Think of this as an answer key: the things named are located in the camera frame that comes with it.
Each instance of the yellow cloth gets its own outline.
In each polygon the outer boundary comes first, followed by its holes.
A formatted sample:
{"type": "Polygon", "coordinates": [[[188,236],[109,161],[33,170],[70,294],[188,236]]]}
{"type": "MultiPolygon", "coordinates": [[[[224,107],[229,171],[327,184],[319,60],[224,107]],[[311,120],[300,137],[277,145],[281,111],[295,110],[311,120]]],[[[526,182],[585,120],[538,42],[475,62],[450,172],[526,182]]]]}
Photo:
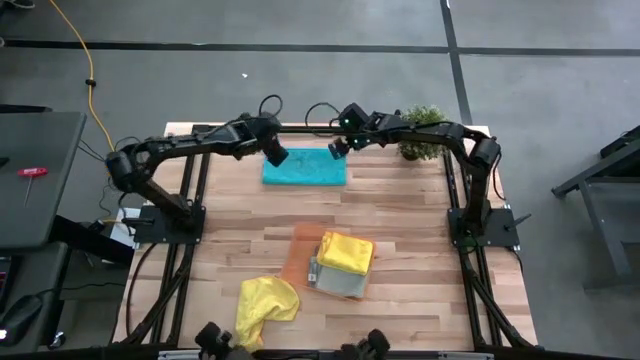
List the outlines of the yellow cloth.
{"type": "Polygon", "coordinates": [[[263,276],[243,281],[236,314],[238,344],[249,352],[259,350],[264,321],[292,321],[299,306],[298,294],[282,279],[263,276]]]}
{"type": "Polygon", "coordinates": [[[327,231],[322,237],[317,260],[323,266],[367,275],[371,254],[373,244],[370,241],[327,231]]]}

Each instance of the wooden tabletop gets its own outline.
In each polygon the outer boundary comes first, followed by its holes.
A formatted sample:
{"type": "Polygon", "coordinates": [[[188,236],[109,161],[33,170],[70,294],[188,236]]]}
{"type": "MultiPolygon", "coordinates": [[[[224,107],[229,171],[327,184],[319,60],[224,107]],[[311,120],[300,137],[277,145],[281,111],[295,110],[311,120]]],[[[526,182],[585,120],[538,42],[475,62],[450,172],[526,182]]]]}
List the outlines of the wooden tabletop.
{"type": "MultiPolygon", "coordinates": [[[[186,134],[192,125],[169,123],[166,133],[186,134]]],[[[488,132],[487,127],[473,128],[488,132]]],[[[330,141],[312,135],[280,138],[287,147],[326,147],[330,141]]],[[[154,180],[178,193],[184,162],[165,161],[154,180]]],[[[449,243],[445,213],[450,204],[442,160],[407,162],[394,146],[371,146],[351,153],[347,162],[344,187],[267,186],[261,181],[262,155],[241,161],[211,157],[204,196],[207,221],[191,270],[181,347],[196,347],[194,338],[208,321],[233,332],[240,283],[278,274],[294,225],[313,222],[376,241],[368,300],[353,302],[297,289],[301,306],[296,319],[268,321],[262,332],[266,348],[339,348],[357,342],[373,328],[385,333],[394,350],[473,348],[460,263],[449,243]]],[[[196,161],[194,174],[198,166],[196,161]]],[[[189,198],[196,180],[194,176],[189,198]]],[[[462,192],[459,197],[464,204],[462,192]]],[[[493,191],[489,199],[493,207],[502,206],[493,191]]],[[[131,272],[143,250],[136,252],[131,272]]],[[[166,253],[167,246],[158,245],[142,265],[131,299],[132,326],[157,298],[166,253]]],[[[486,254],[497,303],[520,333],[535,343],[514,254],[498,248],[487,248],[486,254]]],[[[125,337],[124,304],[123,300],[114,341],[125,337]]],[[[168,309],[165,334],[173,300],[168,309]]],[[[479,309],[489,341],[486,311],[484,306],[479,309]]]]}

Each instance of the gray floor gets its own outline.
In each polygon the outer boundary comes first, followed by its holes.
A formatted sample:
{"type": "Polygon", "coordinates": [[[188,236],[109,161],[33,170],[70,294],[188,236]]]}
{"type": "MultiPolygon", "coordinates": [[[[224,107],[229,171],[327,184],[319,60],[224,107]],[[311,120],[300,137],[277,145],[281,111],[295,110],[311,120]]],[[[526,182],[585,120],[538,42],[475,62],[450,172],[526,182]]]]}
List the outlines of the gray floor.
{"type": "MultiPolygon", "coordinates": [[[[9,13],[0,36],[72,41],[46,1],[9,13]]],[[[302,45],[446,46],[437,0],[60,0],[92,41],[302,45]]],[[[640,3],[632,0],[450,0],[459,46],[640,49],[640,3]]],[[[285,121],[318,101],[393,111],[436,104],[459,121],[449,55],[219,51],[92,51],[95,105],[114,139],[161,134],[168,121],[226,120],[283,96],[285,121]]],[[[541,345],[640,357],[638,293],[586,294],[582,283],[610,271],[582,200],[549,189],[596,160],[638,125],[640,57],[462,56],[473,123],[503,146],[500,172],[517,213],[525,280],[541,345]]],[[[87,111],[79,50],[0,49],[0,102],[87,111]]],[[[107,146],[95,124],[84,139],[107,146]]],[[[93,220],[103,166],[77,156],[61,212],[93,220]]],[[[115,194],[105,201],[115,206],[115,194]]],[[[75,346],[106,343],[108,321],[75,311],[75,346]]],[[[108,311],[108,303],[101,306],[108,311]]]]}

